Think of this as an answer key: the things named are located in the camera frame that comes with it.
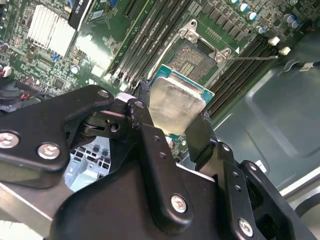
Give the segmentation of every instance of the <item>integrated circuit chip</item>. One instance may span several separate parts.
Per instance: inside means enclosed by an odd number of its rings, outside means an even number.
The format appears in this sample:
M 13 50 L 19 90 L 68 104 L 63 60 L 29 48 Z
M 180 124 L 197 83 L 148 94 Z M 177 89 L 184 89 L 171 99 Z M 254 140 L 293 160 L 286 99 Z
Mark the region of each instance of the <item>integrated circuit chip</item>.
M 229 34 L 232 37 L 235 37 L 240 32 L 240 29 L 237 26 L 233 26 L 233 28 L 229 31 Z
M 223 29 L 228 32 L 233 26 L 233 23 L 231 21 L 227 21 L 224 25 L 223 25 Z
M 217 20 L 219 16 L 220 12 L 217 9 L 213 10 L 213 12 L 210 14 L 210 18 L 212 20 Z
M 212 6 L 209 2 L 203 7 L 202 12 L 206 15 L 209 15 L 212 10 L 214 9 L 214 6 Z
M 60 89 L 61 90 L 63 88 L 64 84 L 65 83 L 63 81 L 61 81 L 60 79 L 57 79 L 54 82 L 53 87 L 55 87 L 56 89 Z
M 227 18 L 225 16 L 221 15 L 219 17 L 219 19 L 216 21 L 216 24 L 218 24 L 219 26 L 222 26 L 226 20 L 227 20 Z
M 192 43 L 185 41 L 166 65 L 192 81 L 199 82 L 216 63 Z

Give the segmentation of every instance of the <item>green circuit board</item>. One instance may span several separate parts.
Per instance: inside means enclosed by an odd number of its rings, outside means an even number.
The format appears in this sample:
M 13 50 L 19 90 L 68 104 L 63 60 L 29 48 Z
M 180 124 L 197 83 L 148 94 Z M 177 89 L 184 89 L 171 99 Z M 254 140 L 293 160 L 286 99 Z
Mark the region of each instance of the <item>green circuit board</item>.
M 7 43 L 9 49 L 0 52 L 0 64 L 12 68 L 11 78 L 21 81 L 33 77 L 32 84 L 57 95 L 90 84 L 100 85 L 114 95 L 132 93 L 139 81 L 150 80 L 151 70 L 163 55 L 158 67 L 168 65 L 210 87 L 232 63 L 219 69 L 208 55 L 208 48 L 213 53 L 230 49 L 230 57 L 238 57 L 259 35 L 260 28 L 273 32 L 283 46 L 292 48 L 303 36 L 304 24 L 317 19 L 320 6 L 319 0 L 295 5 L 288 0 L 246 0 L 235 4 L 229 0 L 93 0 L 67 51 L 58 55 L 54 49 L 39 46 L 30 37 L 30 28 L 39 6 L 67 21 L 70 1 L 9 0 L 4 5 L 0 43 Z M 240 4 L 244 3 L 248 9 L 241 11 Z M 250 13 L 257 17 L 250 20 Z M 297 25 L 286 18 L 288 15 Z M 196 21 L 195 32 L 206 44 L 191 44 L 179 36 L 170 45 L 192 20 Z M 179 58 L 192 56 L 197 56 L 193 59 L 196 63 L 190 60 L 178 66 Z M 175 153 L 188 151 L 182 143 L 183 135 L 175 140 Z

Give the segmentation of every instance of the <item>white connector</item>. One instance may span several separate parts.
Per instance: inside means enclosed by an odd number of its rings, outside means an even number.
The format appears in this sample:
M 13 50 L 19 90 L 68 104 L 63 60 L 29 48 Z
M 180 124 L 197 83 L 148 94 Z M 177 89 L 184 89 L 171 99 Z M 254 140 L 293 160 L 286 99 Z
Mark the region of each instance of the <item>white connector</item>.
M 280 38 L 275 36 L 274 38 L 269 39 L 268 43 L 272 46 L 277 46 L 277 44 L 280 42 Z
M 289 53 L 291 52 L 291 48 L 286 46 L 284 48 L 282 48 L 281 50 L 279 50 L 279 54 L 283 55 L 283 56 L 287 56 Z
M 11 67 L 9 67 L 9 66 L 5 66 L 4 68 L 3 68 L 3 77 L 4 78 L 7 78 L 7 77 L 9 77 L 10 75 L 11 75 L 11 73 L 12 73 L 12 68 Z

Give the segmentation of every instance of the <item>metal panel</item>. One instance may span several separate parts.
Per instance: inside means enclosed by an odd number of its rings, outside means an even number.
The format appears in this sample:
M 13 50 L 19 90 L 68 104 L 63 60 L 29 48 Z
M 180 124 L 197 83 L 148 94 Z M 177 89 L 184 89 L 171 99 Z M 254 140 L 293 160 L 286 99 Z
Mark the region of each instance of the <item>metal panel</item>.
M 320 34 L 310 34 L 288 60 L 319 61 Z M 271 69 L 215 126 L 238 161 L 261 160 L 282 195 L 320 172 L 320 68 Z

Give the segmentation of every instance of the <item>black plastic bracket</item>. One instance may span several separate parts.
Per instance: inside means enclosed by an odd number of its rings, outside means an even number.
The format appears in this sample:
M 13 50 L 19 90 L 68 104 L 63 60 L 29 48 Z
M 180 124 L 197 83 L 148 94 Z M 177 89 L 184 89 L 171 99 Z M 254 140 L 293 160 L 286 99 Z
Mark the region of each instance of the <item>black plastic bracket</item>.
M 16 146 L 0 148 L 0 181 L 39 189 L 58 184 L 80 122 L 93 112 L 107 110 L 113 101 L 111 93 L 91 85 L 0 117 L 0 132 L 19 138 Z M 56 159 L 38 155 L 38 148 L 46 143 L 59 148 Z

